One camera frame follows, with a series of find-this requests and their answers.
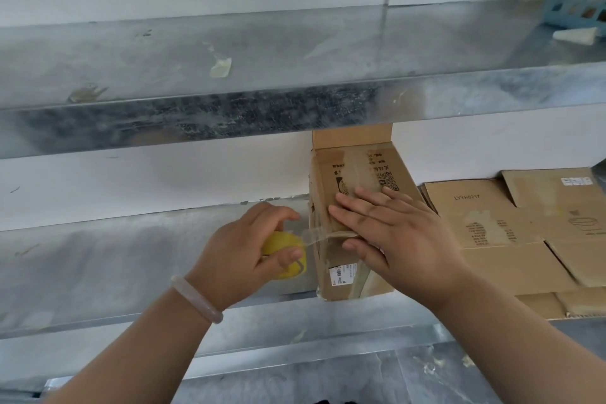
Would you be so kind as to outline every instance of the forearm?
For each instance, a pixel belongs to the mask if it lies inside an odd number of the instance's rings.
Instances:
[[[47,403],[168,404],[209,327],[171,289]]]
[[[436,316],[504,403],[589,404],[606,395],[606,363],[479,277]]]

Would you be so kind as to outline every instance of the human hand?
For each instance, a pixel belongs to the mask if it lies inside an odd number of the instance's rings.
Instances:
[[[284,220],[299,219],[286,206],[254,205],[239,220],[215,232],[186,280],[217,310],[244,300],[301,258],[304,250],[299,247],[285,247],[265,259],[261,256],[261,246],[272,232],[283,229]]]
[[[401,293],[439,309],[471,274],[445,221],[424,203],[387,187],[382,193],[361,187],[355,192],[357,199],[336,195],[343,208],[329,207],[335,219],[366,240],[348,239],[343,248],[356,251]]]

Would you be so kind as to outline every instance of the floor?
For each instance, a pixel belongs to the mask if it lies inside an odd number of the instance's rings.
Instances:
[[[606,359],[606,320],[556,323]],[[501,401],[456,342],[186,380],[173,404],[494,404]]]

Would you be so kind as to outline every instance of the qr code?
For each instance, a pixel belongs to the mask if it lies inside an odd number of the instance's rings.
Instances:
[[[391,171],[378,172],[376,175],[379,178],[379,184],[389,187],[391,190],[400,190],[400,187],[398,187],[398,184],[396,184],[396,181],[391,175]]]

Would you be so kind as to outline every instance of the bangle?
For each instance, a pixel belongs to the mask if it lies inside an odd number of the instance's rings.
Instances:
[[[185,278],[175,275],[170,279],[170,285],[208,321],[214,324],[223,321],[223,313],[212,306]]]

